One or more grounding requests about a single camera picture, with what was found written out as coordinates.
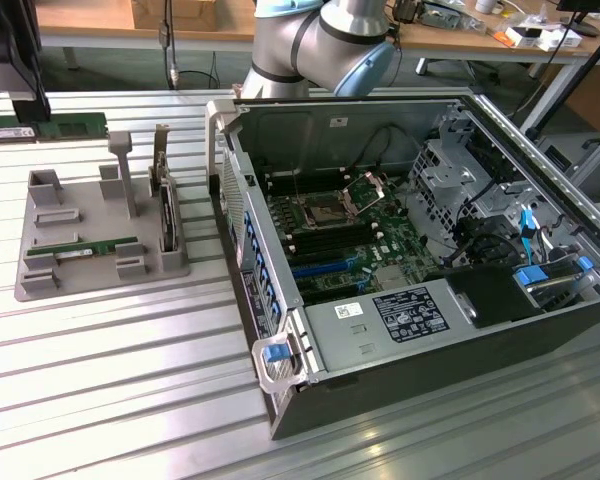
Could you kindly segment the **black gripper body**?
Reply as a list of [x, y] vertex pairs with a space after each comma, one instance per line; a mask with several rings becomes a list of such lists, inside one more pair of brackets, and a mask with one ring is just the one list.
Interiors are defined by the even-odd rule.
[[0, 0], [0, 31], [10, 29], [16, 39], [40, 39], [36, 5], [32, 0]]

